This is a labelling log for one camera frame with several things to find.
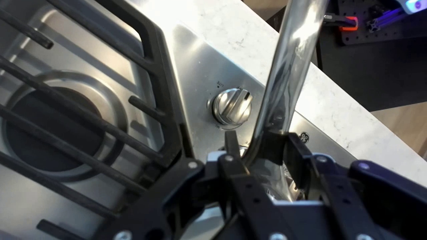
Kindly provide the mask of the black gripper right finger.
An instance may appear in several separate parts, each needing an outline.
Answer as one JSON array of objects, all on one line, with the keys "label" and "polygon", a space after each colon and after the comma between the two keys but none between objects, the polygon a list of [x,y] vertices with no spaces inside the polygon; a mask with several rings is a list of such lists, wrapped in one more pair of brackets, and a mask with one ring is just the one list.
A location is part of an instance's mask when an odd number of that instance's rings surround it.
[{"label": "black gripper right finger", "polygon": [[374,162],[349,168],[313,154],[297,134],[263,134],[258,158],[285,164],[309,195],[315,182],[345,240],[426,240],[427,188]]}]

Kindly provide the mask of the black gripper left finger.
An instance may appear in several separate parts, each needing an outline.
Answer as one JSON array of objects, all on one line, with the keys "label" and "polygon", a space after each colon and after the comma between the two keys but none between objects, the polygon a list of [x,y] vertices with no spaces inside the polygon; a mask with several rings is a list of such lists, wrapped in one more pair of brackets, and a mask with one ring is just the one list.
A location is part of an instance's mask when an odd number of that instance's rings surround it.
[{"label": "black gripper left finger", "polygon": [[237,134],[226,134],[226,152],[206,164],[185,159],[140,196],[118,219],[107,222],[95,240],[179,240],[211,204],[225,218],[225,240],[267,240],[279,222],[277,207],[247,164],[253,160],[281,163],[285,138],[265,134],[239,155]]}]

